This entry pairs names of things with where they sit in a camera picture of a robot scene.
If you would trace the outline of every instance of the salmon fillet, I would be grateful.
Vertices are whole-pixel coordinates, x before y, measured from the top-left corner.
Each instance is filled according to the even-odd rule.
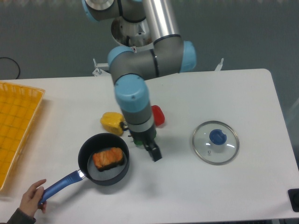
[[[120,148],[111,148],[99,153],[93,154],[93,162],[99,171],[115,167],[123,162],[122,150]]]

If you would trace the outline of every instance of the sleeve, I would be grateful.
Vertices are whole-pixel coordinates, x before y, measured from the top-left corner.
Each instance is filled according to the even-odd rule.
[[[10,217],[7,224],[33,224],[36,222],[35,218],[31,218],[23,213],[19,208]]]

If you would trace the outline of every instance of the yellow crate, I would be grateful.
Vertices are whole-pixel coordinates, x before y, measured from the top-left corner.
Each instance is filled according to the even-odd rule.
[[[29,133],[45,90],[0,81],[0,190]]]

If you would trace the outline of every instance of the yellow bell pepper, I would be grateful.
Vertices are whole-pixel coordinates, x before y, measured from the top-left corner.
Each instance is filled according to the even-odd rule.
[[[106,131],[118,136],[122,136],[123,134],[121,123],[124,121],[125,118],[123,115],[117,112],[106,112],[100,119],[100,122]]]

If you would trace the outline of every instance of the black frying pan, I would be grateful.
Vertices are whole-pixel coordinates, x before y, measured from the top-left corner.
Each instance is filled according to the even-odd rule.
[[[110,170],[99,171],[94,163],[92,156],[94,153],[98,153],[112,147],[119,147],[123,151],[124,163]],[[92,182],[108,186],[120,181],[127,173],[129,169],[129,150],[124,140],[114,134],[101,133],[88,139],[81,147],[78,155],[78,164],[80,170],[74,171],[60,181],[54,183],[48,187],[43,194],[39,204],[45,202],[48,198],[69,186],[70,184],[79,182],[87,177]]]

